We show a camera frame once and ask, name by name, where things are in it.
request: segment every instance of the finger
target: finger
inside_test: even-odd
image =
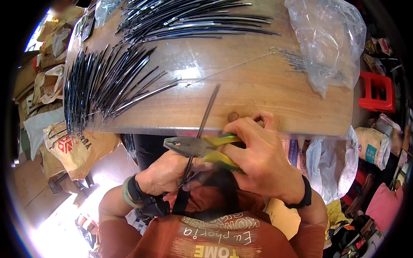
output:
[[[227,124],[223,133],[232,133],[237,135],[248,147],[250,141],[257,137],[256,130],[262,129],[254,120],[244,117]]]
[[[238,186],[241,190],[248,191],[249,186],[251,184],[251,180],[248,178],[246,174],[241,174],[239,172],[233,171],[232,174],[235,177],[235,180],[238,183]]]
[[[232,144],[225,144],[220,147],[220,152],[230,158],[235,164],[242,168],[244,161],[247,160],[247,151]]]
[[[209,171],[214,168],[213,163],[205,162],[202,158],[192,159],[192,170],[196,171]]]
[[[254,120],[256,122],[263,121],[264,122],[264,129],[276,130],[276,124],[275,124],[275,121],[274,121],[273,113],[270,113],[268,111],[260,110],[260,111],[256,112],[251,118],[252,118],[252,120]]]
[[[213,170],[197,173],[194,176],[195,179],[187,182],[184,186],[182,186],[182,189],[186,192],[197,189],[202,186],[213,175],[213,173]]]
[[[182,186],[182,190],[184,190],[185,192],[189,192],[189,191],[199,188],[200,186],[202,186],[202,183],[200,181],[193,180],[193,181],[189,181],[188,183],[184,184]]]

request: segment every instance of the metal wire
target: metal wire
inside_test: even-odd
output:
[[[148,98],[157,91],[143,91],[150,83],[160,78],[155,76],[137,92],[135,88],[150,76],[159,66],[144,75],[133,87],[131,82],[139,76],[140,71],[149,63],[156,47],[146,50],[141,44],[127,48],[117,59],[119,48],[112,48],[107,59],[103,59],[105,50],[87,53],[81,49],[68,69],[64,87],[64,115],[69,135],[82,134],[89,122],[94,121],[95,114],[102,115],[102,122],[113,118],[120,107],[130,105],[134,98]]]
[[[223,34],[222,31],[248,31],[280,35],[278,32],[259,28],[261,24],[270,24],[269,19],[273,17],[223,11],[250,5],[253,4],[239,3],[237,0],[130,0],[121,7],[124,10],[124,19],[116,34],[123,34],[123,40],[118,45],[171,38],[221,38],[212,35],[176,35],[192,31],[198,31],[197,34],[208,34],[207,31],[215,31],[215,34]]]

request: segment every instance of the clear plastic bag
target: clear plastic bag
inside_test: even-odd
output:
[[[95,9],[95,28],[102,27],[109,16],[119,7],[121,0],[97,0]]]
[[[329,84],[354,88],[367,31],[360,12],[344,0],[285,0],[285,6],[313,90],[325,99]]]
[[[358,168],[358,139],[350,126],[346,140],[312,140],[307,149],[311,188],[327,205],[349,191]]]

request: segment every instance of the floor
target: floor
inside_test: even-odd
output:
[[[123,145],[101,158],[90,169],[93,181],[101,186],[118,186],[126,178],[139,172],[139,167],[129,157]]]
[[[363,58],[360,57],[360,71],[369,71]],[[353,117],[351,120],[351,125],[353,128],[357,127],[369,127],[367,120],[370,118],[370,112],[367,109],[363,109],[358,105],[358,99],[364,97],[364,85],[361,80],[356,83],[354,87],[354,101],[353,101]]]

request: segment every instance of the wrist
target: wrist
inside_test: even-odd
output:
[[[135,175],[135,181],[138,183],[139,188],[144,194],[154,194],[152,189],[153,184],[151,183],[151,178],[148,176],[148,173],[145,173],[146,170]]]
[[[299,204],[305,195],[305,183],[299,171],[296,167],[291,166],[292,170],[289,171],[290,175],[294,175],[293,180],[290,180],[287,191],[283,192],[278,199],[287,204]]]

